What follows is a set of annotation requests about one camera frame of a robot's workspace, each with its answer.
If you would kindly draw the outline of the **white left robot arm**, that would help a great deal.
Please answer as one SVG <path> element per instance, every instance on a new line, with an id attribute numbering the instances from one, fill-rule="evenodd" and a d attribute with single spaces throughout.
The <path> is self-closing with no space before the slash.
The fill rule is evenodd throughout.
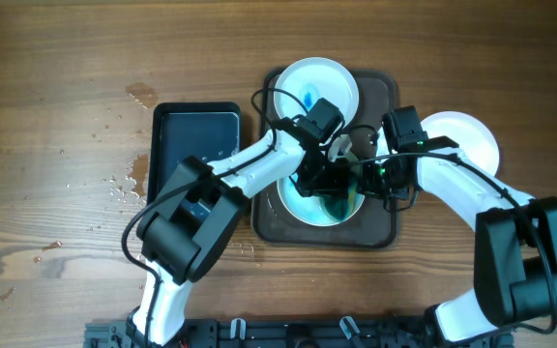
<path id="1" fill-rule="evenodd" d="M 303 197 L 336 196 L 348 204 L 347 175 L 327 157 L 347 124 L 337 106 L 320 99 L 299 115 L 272 121 L 263 139 L 230 158 L 188 157 L 178 164 L 121 237 L 125 256 L 146 271 L 149 285 L 127 320 L 132 344 L 162 347 L 183 329 L 193 284 L 216 264 L 261 190 L 294 176 Z"/>

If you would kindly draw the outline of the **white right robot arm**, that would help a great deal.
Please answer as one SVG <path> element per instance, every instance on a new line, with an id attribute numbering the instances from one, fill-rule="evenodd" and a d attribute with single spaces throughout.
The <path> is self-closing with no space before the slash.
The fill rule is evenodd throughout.
<path id="1" fill-rule="evenodd" d="M 473 287 L 430 307 L 415 337 L 426 347 L 501 339 L 513 329 L 551 334 L 557 328 L 557 197 L 535 198 L 495 174 L 500 151 L 492 132 L 463 112 L 421 120 L 412 106 L 391 110 L 379 131 L 385 142 L 364 159 L 362 194 L 430 193 L 475 233 Z"/>

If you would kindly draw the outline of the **white plate small blue stain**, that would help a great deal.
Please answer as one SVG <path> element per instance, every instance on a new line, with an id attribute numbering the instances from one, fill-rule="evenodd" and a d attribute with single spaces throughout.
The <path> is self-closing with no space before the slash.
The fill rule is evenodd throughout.
<path id="1" fill-rule="evenodd" d="M 359 106 L 360 93 L 355 77 L 340 63 L 322 57 L 310 57 L 288 66 L 279 74 L 275 89 L 296 97 L 307 110 L 319 99 L 325 99 L 341 112 L 347 126 Z"/>

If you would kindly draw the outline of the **green yellow sponge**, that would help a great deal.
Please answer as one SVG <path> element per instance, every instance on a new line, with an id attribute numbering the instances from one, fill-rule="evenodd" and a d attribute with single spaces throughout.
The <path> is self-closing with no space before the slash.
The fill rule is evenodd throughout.
<path id="1" fill-rule="evenodd" d="M 330 219 L 343 222 L 355 209 L 358 174 L 353 167 L 339 167 L 332 168 L 328 177 L 331 192 L 324 193 L 320 203 Z"/>

